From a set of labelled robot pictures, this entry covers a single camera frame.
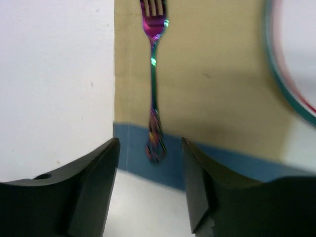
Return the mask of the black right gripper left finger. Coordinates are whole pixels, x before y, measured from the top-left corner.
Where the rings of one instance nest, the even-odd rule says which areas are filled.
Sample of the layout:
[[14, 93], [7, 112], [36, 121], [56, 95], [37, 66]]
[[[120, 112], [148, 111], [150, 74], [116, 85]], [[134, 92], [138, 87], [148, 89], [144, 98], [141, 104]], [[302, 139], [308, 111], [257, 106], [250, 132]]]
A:
[[3, 237], [101, 237], [119, 162], [120, 141], [37, 176], [1, 183]]

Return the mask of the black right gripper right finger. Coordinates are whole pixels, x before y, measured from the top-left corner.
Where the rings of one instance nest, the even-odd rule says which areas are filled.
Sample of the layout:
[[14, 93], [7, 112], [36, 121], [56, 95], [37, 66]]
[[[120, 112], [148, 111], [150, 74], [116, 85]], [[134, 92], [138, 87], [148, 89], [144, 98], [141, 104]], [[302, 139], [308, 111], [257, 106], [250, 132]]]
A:
[[197, 237], [313, 237], [316, 179], [261, 182], [241, 175], [182, 139], [185, 190]]

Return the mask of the blue tan white placemat cloth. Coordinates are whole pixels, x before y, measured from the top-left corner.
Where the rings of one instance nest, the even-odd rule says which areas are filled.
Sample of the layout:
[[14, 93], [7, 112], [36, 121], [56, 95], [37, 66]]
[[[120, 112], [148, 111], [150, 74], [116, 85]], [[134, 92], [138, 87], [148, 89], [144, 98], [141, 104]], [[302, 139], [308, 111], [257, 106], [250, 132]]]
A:
[[184, 188], [181, 139], [261, 181], [316, 171], [316, 131], [287, 103], [262, 45], [262, 0], [169, 0], [158, 45], [159, 114], [167, 155], [145, 153], [150, 45], [138, 0], [115, 1], [115, 119], [119, 168]]

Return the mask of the white plate with red print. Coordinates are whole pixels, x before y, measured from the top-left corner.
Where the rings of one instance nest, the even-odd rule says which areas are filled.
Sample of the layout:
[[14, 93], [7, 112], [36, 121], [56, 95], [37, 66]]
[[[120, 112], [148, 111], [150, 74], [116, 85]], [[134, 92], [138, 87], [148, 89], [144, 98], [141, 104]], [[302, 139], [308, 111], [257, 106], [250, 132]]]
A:
[[316, 2], [266, 0], [262, 42], [282, 94], [306, 122], [316, 124]]

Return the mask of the pink iridescent fork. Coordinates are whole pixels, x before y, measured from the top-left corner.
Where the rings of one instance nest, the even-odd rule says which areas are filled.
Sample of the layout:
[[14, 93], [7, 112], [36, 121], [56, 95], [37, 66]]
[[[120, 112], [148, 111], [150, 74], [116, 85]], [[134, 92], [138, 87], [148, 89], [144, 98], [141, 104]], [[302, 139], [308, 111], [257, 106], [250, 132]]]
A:
[[145, 148], [151, 163], [159, 163], [166, 156], [163, 131], [158, 113], [157, 96], [157, 48], [160, 39], [169, 26], [165, 0], [140, 0], [143, 29], [151, 46], [151, 108], [149, 116], [149, 135]]

